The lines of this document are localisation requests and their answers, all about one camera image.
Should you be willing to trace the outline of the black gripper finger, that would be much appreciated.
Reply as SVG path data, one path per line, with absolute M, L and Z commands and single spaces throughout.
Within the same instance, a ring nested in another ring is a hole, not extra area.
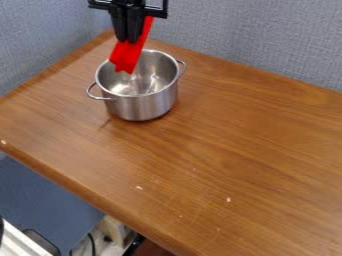
M 117 5 L 109 8 L 111 21 L 116 38 L 120 42 L 127 40 L 127 14 L 125 9 Z
M 144 25 L 144 7 L 131 6 L 127 10 L 128 42 L 135 43 L 141 35 Z

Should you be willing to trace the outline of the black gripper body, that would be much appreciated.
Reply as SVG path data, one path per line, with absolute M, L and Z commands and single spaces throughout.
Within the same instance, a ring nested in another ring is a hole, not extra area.
M 165 19 L 168 17 L 168 0 L 161 0 L 161 6 L 152 6 L 145 0 L 86 0 L 88 7 L 108 12 L 117 8 L 128 10 L 137 8 L 147 16 Z

